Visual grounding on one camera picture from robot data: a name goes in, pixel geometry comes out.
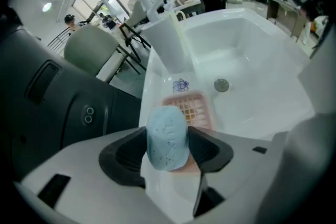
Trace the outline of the large black machine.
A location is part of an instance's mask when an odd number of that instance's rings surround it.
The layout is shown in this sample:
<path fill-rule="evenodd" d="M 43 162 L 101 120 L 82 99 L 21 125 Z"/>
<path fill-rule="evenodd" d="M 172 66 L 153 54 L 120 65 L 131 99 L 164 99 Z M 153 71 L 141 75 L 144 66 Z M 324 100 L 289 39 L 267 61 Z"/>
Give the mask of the large black machine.
<path fill-rule="evenodd" d="M 140 106 L 52 52 L 0 5 L 0 158 L 11 180 L 68 145 L 137 127 Z"/>

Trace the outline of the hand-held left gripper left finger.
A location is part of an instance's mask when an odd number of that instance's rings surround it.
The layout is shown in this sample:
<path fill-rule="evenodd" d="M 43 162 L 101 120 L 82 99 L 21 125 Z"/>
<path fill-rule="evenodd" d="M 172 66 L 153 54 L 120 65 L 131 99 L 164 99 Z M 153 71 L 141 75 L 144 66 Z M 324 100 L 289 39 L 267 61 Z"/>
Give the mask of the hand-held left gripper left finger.
<path fill-rule="evenodd" d="M 100 168 L 99 154 L 135 132 L 120 131 L 67 146 L 19 183 L 19 193 L 48 224 L 158 224 L 158 208 L 140 187 L 121 186 Z M 55 175 L 69 176 L 54 207 L 38 194 Z"/>

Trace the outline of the white faucet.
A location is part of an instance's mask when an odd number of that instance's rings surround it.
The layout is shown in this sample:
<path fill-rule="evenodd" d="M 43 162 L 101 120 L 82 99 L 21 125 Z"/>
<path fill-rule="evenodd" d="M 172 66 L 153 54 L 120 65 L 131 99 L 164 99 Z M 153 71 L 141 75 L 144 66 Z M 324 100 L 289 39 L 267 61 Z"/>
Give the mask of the white faucet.
<path fill-rule="evenodd" d="M 157 12 L 163 1 L 139 0 L 150 21 L 142 32 L 167 71 L 172 74 L 181 73 L 185 69 L 183 38 L 177 29 L 175 14 L 172 11 L 163 14 Z"/>

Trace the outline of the grey chair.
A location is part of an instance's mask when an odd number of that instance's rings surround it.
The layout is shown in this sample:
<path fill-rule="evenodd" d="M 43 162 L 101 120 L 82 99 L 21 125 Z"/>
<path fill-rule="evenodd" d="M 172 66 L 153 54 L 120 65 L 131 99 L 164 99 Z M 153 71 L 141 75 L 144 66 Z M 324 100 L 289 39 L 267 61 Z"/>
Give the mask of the grey chair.
<path fill-rule="evenodd" d="M 141 36 L 142 29 L 148 22 L 149 20 L 146 16 L 146 12 L 144 11 L 140 1 L 136 1 L 130 18 L 124 21 L 119 27 L 123 35 L 125 45 L 131 49 L 133 55 L 136 57 L 137 63 L 141 62 L 141 58 L 133 47 L 132 40 L 139 42 L 144 48 L 151 49 L 151 45 Z"/>
<path fill-rule="evenodd" d="M 110 82 L 125 60 L 118 46 L 119 42 L 111 34 L 85 25 L 68 38 L 64 58 L 86 73 Z"/>

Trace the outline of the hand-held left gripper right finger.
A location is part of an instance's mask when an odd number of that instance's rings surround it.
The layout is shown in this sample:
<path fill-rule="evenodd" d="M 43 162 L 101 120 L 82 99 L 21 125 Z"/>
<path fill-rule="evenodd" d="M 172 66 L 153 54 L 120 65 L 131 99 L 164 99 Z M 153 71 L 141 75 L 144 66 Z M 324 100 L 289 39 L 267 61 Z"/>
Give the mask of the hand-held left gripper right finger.
<path fill-rule="evenodd" d="M 189 128 L 201 182 L 188 224 L 260 224 L 262 201 L 275 177 L 283 133 L 270 141 Z"/>

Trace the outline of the white sink basin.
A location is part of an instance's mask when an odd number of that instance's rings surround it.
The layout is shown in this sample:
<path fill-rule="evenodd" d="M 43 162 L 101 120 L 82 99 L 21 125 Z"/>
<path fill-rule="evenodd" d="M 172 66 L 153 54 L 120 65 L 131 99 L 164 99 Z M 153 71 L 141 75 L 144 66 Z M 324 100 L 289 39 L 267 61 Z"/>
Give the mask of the white sink basin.
<path fill-rule="evenodd" d="M 139 125 L 173 95 L 183 78 L 202 91 L 211 107 L 213 131 L 270 141 L 312 116 L 298 80 L 308 56 L 277 26 L 250 9 L 204 13 L 181 21 L 186 70 L 170 74 L 152 50 L 145 75 Z"/>

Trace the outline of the blue soap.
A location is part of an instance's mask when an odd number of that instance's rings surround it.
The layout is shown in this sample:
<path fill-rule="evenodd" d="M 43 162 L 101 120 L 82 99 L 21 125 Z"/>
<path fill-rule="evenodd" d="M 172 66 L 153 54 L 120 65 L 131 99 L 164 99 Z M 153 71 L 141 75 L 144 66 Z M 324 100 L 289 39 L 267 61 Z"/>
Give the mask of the blue soap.
<path fill-rule="evenodd" d="M 146 123 L 146 153 L 156 170 L 172 171 L 188 160 L 188 126 L 182 111 L 176 106 L 153 109 Z"/>

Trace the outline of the white top table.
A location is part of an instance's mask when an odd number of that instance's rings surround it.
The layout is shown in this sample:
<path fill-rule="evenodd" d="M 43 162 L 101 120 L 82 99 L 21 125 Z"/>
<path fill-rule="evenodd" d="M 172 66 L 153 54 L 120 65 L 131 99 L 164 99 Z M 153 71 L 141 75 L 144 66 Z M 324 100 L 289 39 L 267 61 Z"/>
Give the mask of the white top table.
<path fill-rule="evenodd" d="M 205 12 L 205 7 L 200 0 L 187 0 L 183 5 L 177 6 L 173 0 L 168 0 L 166 4 L 163 5 L 165 11 L 183 12 L 189 17 L 196 16 Z"/>

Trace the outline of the blue sticker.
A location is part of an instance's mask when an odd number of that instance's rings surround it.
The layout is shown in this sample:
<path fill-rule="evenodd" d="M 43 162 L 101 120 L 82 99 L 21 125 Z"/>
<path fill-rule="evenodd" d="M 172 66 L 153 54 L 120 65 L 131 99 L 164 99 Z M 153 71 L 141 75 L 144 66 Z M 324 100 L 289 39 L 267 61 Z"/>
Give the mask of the blue sticker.
<path fill-rule="evenodd" d="M 179 78 L 177 81 L 173 82 L 173 93 L 181 93 L 189 90 L 189 82 L 183 78 Z"/>

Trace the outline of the pink soap dish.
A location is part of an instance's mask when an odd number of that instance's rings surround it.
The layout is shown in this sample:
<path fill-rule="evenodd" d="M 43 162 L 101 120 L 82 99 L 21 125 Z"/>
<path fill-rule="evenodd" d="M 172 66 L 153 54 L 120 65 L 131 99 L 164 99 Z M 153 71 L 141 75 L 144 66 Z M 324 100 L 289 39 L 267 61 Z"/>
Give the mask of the pink soap dish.
<path fill-rule="evenodd" d="M 187 125 L 214 129 L 211 107 L 202 91 L 185 91 L 164 98 L 162 106 L 176 106 L 184 114 Z"/>

